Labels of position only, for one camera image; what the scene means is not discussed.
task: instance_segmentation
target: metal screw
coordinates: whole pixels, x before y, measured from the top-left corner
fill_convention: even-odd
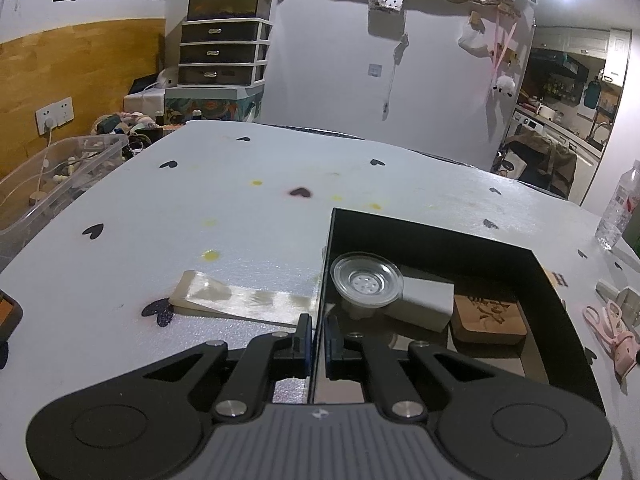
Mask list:
[[[391,407],[391,411],[397,416],[411,418],[412,416],[422,415],[424,406],[413,400],[399,400]]]
[[[242,400],[223,400],[216,404],[216,413],[223,416],[244,415],[246,404]]]

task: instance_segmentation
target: hanging toy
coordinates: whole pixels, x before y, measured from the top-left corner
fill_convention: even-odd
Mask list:
[[[509,97],[513,97],[516,93],[516,82],[513,80],[513,77],[501,75],[498,78],[498,81],[495,82],[494,90],[497,90],[501,94],[505,93]]]

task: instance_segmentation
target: brown cloth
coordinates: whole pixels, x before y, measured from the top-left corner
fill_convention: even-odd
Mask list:
[[[511,148],[516,155],[518,155],[518,145],[527,146],[540,153],[543,160],[537,166],[538,173],[550,176],[549,186],[555,187],[565,198],[569,197],[571,186],[574,183],[575,165],[578,160],[575,152],[545,139],[537,132],[524,128],[521,129],[521,134],[504,139],[504,145]]]

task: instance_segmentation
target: plastic water bottle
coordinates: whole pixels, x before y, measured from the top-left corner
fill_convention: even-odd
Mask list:
[[[620,240],[638,202],[640,202],[640,160],[636,160],[633,168],[620,177],[616,192],[611,197],[596,229],[596,240],[607,251],[610,251]]]

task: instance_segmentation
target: kitchen faucet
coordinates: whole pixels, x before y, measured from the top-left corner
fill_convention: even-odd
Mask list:
[[[589,136],[587,137],[587,140],[589,140],[589,139],[593,139],[593,137],[595,137],[595,136],[596,136],[596,132],[598,131],[598,128],[601,128],[602,126],[609,126],[609,127],[610,127],[611,125],[610,125],[609,121],[603,121],[603,122],[601,122],[600,124],[598,124],[598,125],[597,125],[597,126],[596,126],[592,131],[591,131],[591,133],[590,133],[590,134],[589,134]]]

